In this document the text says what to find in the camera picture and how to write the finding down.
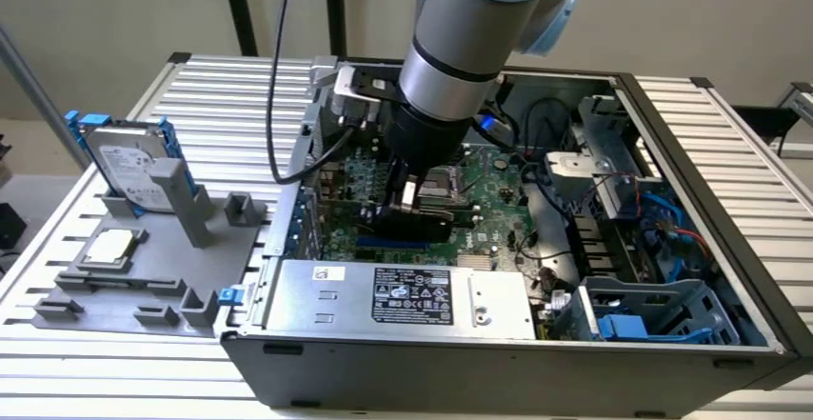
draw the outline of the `black power cable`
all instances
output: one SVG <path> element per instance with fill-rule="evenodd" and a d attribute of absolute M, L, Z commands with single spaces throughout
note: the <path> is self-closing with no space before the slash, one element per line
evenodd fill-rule
<path fill-rule="evenodd" d="M 275 50 L 273 58 L 271 63 L 271 79 L 268 82 L 268 102 L 265 103 L 265 149 L 268 153 L 268 166 L 271 166 L 271 174 L 275 178 L 275 182 L 279 185 L 288 185 L 308 175 L 311 175 L 321 166 L 329 161 L 331 156 L 341 149 L 347 142 L 351 140 L 355 128 L 348 128 L 344 135 L 336 142 L 336 144 L 325 151 L 321 157 L 303 170 L 295 172 L 288 177 L 280 175 L 280 168 L 277 167 L 277 159 L 275 158 L 275 135 L 272 130 L 272 111 L 275 105 L 275 87 L 277 86 L 277 65 L 280 64 L 280 48 L 283 46 L 283 29 L 285 26 L 285 13 L 288 11 L 288 0 L 283 0 L 280 3 L 280 10 L 277 11 L 277 35 L 275 37 Z"/>

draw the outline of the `workbench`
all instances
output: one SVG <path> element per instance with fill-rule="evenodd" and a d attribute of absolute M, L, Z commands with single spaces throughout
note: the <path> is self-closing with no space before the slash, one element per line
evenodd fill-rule
<path fill-rule="evenodd" d="M 268 59 L 205 55 L 193 55 L 185 64 L 171 62 L 128 115 L 131 120 L 149 121 L 169 117 L 192 174 L 212 196 L 248 191 L 267 203 L 268 218 L 248 272 L 263 263 L 267 224 L 280 191 L 268 169 L 263 129 L 269 66 Z M 273 132 L 283 171 L 312 100 L 309 74 L 311 61 L 281 61 Z M 89 167 L 0 281 L 0 417 L 357 418 L 357 412 L 268 409 L 255 400 L 215 339 L 32 326 L 32 307 L 47 296 L 56 273 L 76 256 L 107 211 L 99 199 L 104 192 L 104 181 Z M 809 284 L 800 284 L 797 294 L 805 304 L 813 303 Z M 368 416 L 437 418 L 431 413 Z M 813 375 L 776 391 L 733 392 L 688 418 L 813 418 Z"/>

